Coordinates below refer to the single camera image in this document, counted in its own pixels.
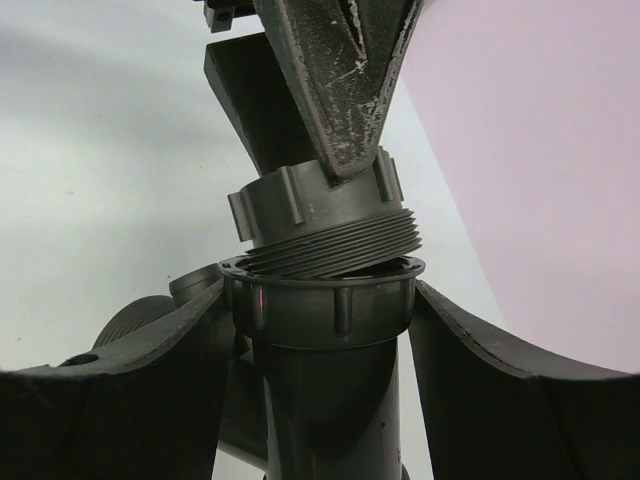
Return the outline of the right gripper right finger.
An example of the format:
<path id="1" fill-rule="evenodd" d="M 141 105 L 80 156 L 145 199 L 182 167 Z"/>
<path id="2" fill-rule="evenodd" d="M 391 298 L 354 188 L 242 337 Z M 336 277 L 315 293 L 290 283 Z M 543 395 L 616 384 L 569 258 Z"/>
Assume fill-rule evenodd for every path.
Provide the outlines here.
<path id="1" fill-rule="evenodd" d="M 530 344 L 416 287 L 409 329 L 437 479 L 635 479 L 639 378 Z"/>

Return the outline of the black threaded coupling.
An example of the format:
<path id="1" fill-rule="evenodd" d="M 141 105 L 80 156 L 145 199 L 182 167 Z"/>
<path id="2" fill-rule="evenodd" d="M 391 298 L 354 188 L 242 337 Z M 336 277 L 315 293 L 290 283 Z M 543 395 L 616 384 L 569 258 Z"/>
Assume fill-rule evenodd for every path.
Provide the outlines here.
<path id="1" fill-rule="evenodd" d="M 319 161 L 283 166 L 228 197 L 244 269 L 291 278 L 332 277 L 381 264 L 421 245 L 394 160 L 334 184 Z"/>

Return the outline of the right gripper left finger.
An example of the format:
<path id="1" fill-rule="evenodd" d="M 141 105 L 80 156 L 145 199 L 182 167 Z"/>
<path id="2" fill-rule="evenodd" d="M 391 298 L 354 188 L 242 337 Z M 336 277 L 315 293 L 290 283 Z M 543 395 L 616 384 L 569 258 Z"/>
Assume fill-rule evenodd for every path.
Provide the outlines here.
<path id="1" fill-rule="evenodd" d="M 63 364 L 1 376 L 5 479 L 208 479 L 234 330 L 215 284 Z"/>

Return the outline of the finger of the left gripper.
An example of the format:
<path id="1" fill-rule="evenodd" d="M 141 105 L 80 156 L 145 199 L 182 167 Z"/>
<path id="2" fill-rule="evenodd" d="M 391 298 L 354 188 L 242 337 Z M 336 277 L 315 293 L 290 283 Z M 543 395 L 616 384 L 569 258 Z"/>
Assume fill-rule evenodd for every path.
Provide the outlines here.
<path id="1" fill-rule="evenodd" d="M 208 44 L 204 74 L 260 176 L 320 161 L 265 34 Z"/>
<path id="2" fill-rule="evenodd" d="M 257 1 L 289 91 L 328 177 L 370 168 L 420 1 Z"/>

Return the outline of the black pipe tee fitting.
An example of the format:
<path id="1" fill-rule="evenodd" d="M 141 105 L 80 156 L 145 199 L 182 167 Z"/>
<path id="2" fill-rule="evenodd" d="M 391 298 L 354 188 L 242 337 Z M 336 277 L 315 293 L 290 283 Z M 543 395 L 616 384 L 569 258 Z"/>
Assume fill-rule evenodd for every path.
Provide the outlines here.
<path id="1" fill-rule="evenodd" d="M 243 257 L 120 310 L 104 346 L 221 283 L 235 327 L 218 444 L 269 479 L 404 479 L 398 339 L 424 263 L 398 257 L 325 278 L 250 271 Z"/>

